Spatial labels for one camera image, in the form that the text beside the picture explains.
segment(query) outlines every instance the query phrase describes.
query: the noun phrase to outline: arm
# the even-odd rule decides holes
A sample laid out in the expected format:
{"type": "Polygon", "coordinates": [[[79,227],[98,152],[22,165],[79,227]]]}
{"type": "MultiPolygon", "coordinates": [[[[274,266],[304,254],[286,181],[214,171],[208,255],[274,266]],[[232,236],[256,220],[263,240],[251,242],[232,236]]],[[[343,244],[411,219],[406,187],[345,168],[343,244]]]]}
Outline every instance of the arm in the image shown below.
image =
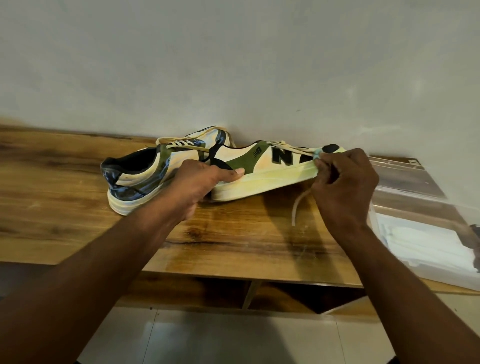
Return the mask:
{"type": "Polygon", "coordinates": [[[352,261],[400,362],[480,363],[480,338],[398,261],[367,226],[378,175],[361,149],[322,154],[312,193],[352,261]],[[332,166],[339,177],[329,183],[332,166]]]}
{"type": "Polygon", "coordinates": [[[150,203],[0,301],[0,362],[75,362],[170,231],[219,181],[240,178],[238,172],[184,161],[150,203]]]}

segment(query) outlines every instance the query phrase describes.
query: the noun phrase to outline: plastic box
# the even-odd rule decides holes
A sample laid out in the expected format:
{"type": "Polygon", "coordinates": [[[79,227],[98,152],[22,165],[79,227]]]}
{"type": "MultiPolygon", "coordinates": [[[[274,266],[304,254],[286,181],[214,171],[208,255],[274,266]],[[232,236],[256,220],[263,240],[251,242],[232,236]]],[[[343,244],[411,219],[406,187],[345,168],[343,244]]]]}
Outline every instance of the plastic box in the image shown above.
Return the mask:
{"type": "Polygon", "coordinates": [[[422,166],[380,158],[371,158],[371,162],[380,176],[370,211],[372,229],[379,239],[388,248],[380,233],[376,213],[454,230],[461,243],[474,250],[473,266],[477,273],[432,266],[422,261],[402,262],[419,277],[480,291],[480,238],[461,215],[475,216],[480,223],[480,209],[450,202],[422,166]]]}

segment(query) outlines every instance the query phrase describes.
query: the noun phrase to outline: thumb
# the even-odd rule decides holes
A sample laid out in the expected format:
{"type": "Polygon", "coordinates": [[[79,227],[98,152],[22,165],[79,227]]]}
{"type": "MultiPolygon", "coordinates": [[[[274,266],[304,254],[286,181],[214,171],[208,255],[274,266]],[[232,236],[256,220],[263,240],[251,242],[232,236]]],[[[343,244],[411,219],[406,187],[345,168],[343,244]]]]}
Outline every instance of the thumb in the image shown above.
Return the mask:
{"type": "Polygon", "coordinates": [[[245,174],[244,168],[237,168],[236,170],[224,170],[217,168],[217,180],[219,182],[233,182],[245,174]]]}
{"type": "Polygon", "coordinates": [[[326,185],[328,183],[328,180],[330,179],[330,172],[331,172],[330,166],[319,158],[314,159],[313,162],[318,168],[317,177],[315,178],[314,183],[319,184],[321,186],[326,185]]]}

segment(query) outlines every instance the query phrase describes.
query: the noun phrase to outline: tiled floor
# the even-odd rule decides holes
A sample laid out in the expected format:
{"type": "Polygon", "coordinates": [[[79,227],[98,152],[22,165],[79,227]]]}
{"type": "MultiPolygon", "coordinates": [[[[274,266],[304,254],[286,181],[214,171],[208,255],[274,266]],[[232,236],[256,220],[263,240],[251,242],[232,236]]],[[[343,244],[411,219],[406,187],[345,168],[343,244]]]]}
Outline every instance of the tiled floor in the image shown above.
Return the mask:
{"type": "MultiPolygon", "coordinates": [[[[440,295],[480,334],[480,297],[440,295]]],[[[114,308],[82,364],[386,364],[394,355],[380,323],[114,308]]]]}

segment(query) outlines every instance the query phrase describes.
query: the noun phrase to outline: person's right arm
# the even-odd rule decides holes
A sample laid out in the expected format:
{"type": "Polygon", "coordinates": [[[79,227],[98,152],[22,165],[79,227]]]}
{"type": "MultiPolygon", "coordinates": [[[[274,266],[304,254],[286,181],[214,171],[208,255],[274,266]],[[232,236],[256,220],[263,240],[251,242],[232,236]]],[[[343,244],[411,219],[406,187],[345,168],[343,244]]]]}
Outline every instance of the person's right arm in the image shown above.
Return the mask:
{"type": "Polygon", "coordinates": [[[480,338],[367,226],[378,175],[361,149],[321,154],[312,194],[352,261],[395,353],[406,363],[480,363],[480,338]],[[339,177],[329,183],[332,167],[339,177]]]}

